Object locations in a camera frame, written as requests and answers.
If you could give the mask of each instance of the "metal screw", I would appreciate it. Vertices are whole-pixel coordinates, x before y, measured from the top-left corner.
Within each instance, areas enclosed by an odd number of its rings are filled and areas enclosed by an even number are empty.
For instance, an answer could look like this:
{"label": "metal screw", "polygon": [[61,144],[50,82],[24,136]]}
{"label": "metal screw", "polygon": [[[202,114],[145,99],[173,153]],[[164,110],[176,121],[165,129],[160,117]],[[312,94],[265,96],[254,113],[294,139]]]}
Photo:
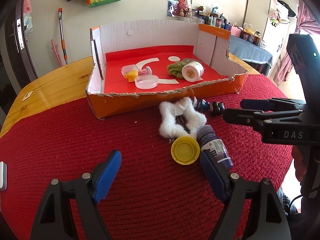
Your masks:
{"label": "metal screw", "polygon": [[58,179],[53,179],[51,180],[51,184],[52,185],[57,185],[59,183],[59,180]]}
{"label": "metal screw", "polygon": [[89,179],[91,177],[90,173],[84,173],[82,174],[82,179]]}
{"label": "metal screw", "polygon": [[270,180],[268,180],[268,179],[263,179],[262,181],[263,181],[264,184],[270,185]]}
{"label": "metal screw", "polygon": [[239,179],[239,178],[240,178],[240,176],[239,176],[238,173],[231,173],[230,177],[231,177],[232,179]]}

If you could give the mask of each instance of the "white jar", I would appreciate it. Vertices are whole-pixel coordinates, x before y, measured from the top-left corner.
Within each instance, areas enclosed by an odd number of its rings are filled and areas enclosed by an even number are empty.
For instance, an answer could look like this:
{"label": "white jar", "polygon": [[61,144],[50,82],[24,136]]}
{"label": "white jar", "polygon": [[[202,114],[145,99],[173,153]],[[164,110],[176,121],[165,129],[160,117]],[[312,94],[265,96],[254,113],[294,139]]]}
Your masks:
{"label": "white jar", "polygon": [[182,68],[182,76],[189,82],[198,81],[204,73],[201,63],[193,61]]}

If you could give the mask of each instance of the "jar label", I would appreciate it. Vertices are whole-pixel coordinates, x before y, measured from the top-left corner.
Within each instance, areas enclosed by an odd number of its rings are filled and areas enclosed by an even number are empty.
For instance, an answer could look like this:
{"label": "jar label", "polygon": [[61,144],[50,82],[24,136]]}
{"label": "jar label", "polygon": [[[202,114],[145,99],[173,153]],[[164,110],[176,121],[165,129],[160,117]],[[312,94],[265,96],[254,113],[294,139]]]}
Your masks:
{"label": "jar label", "polygon": [[209,153],[212,154],[213,157],[215,157],[218,163],[230,159],[226,146],[221,139],[215,139],[206,143],[201,147],[200,150],[209,151]]}
{"label": "jar label", "polygon": [[188,76],[189,78],[194,78],[195,72],[193,71],[193,69],[188,68],[188,70],[187,70],[187,76]]}

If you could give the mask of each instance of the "pink curtain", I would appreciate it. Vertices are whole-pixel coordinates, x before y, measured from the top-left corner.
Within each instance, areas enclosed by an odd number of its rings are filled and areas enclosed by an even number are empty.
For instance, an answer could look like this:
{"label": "pink curtain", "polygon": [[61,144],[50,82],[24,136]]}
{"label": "pink curtain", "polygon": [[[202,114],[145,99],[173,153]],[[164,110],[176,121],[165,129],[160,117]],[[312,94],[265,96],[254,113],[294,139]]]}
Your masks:
{"label": "pink curtain", "polygon": [[[309,34],[320,34],[320,27],[318,23],[302,0],[299,0],[298,20],[295,33],[298,33],[300,30],[305,30]],[[281,61],[280,68],[277,69],[273,80],[280,85],[282,81],[286,80],[291,68],[291,59],[288,52],[286,52]]]}

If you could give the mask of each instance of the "yellow toy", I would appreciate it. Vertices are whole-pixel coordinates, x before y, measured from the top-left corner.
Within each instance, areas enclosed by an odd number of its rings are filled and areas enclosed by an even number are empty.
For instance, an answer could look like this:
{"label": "yellow toy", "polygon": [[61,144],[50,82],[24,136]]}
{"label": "yellow toy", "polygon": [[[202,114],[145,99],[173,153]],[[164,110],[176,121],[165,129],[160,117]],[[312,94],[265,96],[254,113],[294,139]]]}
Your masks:
{"label": "yellow toy", "polygon": [[128,79],[129,82],[134,82],[134,79],[138,77],[138,70],[131,70],[130,72],[126,73],[124,77]]}

